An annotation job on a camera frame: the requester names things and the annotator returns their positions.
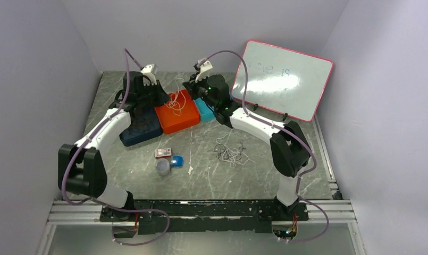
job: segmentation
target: plastic bin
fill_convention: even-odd
[[[165,134],[171,134],[189,128],[200,122],[200,115],[198,113],[197,106],[194,101],[190,99],[187,90],[180,90],[179,93],[182,93],[186,97],[186,105],[180,113],[177,112],[178,114],[181,114],[181,116],[175,114],[175,110],[170,109],[165,105],[155,108],[157,117],[161,123],[162,131]],[[177,102],[182,106],[184,104],[184,98],[179,95],[177,97]]]
[[[133,146],[162,134],[161,124],[154,108],[144,108],[132,120],[131,125],[121,132],[120,140],[124,146]]]
[[[214,113],[209,109],[206,103],[198,98],[195,100],[195,105],[197,106],[198,112],[200,113],[200,120],[202,122],[208,122],[215,119]]]

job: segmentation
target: table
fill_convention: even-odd
[[[158,72],[157,78],[168,93],[177,90],[177,77],[187,81],[191,74]],[[225,77],[229,86],[233,85],[234,73],[219,74]],[[103,73],[85,134],[103,118],[116,92],[122,89],[123,75],[124,72]],[[282,115],[269,110],[259,108],[256,113],[282,121]],[[307,199],[332,199],[328,182],[332,171],[318,125],[315,122],[297,122],[318,162],[317,169],[303,177],[300,194]],[[243,140],[244,152],[252,161],[235,168],[228,162],[219,161],[213,149],[215,140],[224,135],[225,138],[219,141],[229,147],[237,148],[240,146],[239,140]],[[172,148],[174,155],[184,158],[184,165],[173,168],[167,176],[159,176],[154,158],[157,148]],[[270,147],[244,131],[230,129],[215,120],[200,122],[188,129],[163,134],[131,147],[125,147],[118,138],[103,161],[109,181],[132,192],[135,199],[266,199],[276,196],[279,185],[279,172],[273,166]]]

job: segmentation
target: orange tray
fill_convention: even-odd
[[[171,134],[191,126],[195,126],[200,122],[197,106],[194,101],[190,99],[189,92],[183,89],[180,90],[179,93],[182,93],[186,97],[186,105],[181,112],[170,109],[165,105],[155,107],[157,118],[159,118],[164,134]],[[184,104],[184,98],[181,94],[178,95],[176,101],[181,106]]]

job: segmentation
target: white wall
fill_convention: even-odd
[[[248,39],[319,54],[348,0],[64,0],[100,70],[124,70],[127,47],[141,64],[193,71],[222,49],[242,52]],[[237,70],[230,54],[216,71]]]
[[[35,254],[98,79],[60,0],[0,0],[0,254]]]
[[[350,0],[318,116],[368,254],[428,254],[428,1]]]

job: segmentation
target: tangled cable bundle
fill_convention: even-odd
[[[177,81],[179,79],[182,80],[182,81],[184,81],[184,79],[181,78],[181,77],[177,77],[173,81]],[[178,87],[178,89],[177,89],[176,92],[173,92],[173,93],[169,94],[170,95],[170,101],[168,103],[166,103],[165,106],[167,108],[169,108],[169,109],[173,109],[173,113],[176,116],[181,116],[182,115],[182,109],[186,106],[186,97],[184,96],[184,94],[182,93],[182,91],[179,90],[178,82],[175,82],[175,83],[176,83],[176,86]],[[182,106],[177,101],[179,94],[181,94],[181,96],[184,98],[184,103],[182,104]]]
[[[240,146],[238,148],[231,148],[219,142],[220,139],[225,137],[226,135],[215,139],[217,145],[214,147],[214,152],[217,153],[217,158],[220,161],[229,162],[232,168],[235,168],[237,164],[245,165],[248,161],[254,162],[243,152],[245,150],[243,140],[239,140]]]

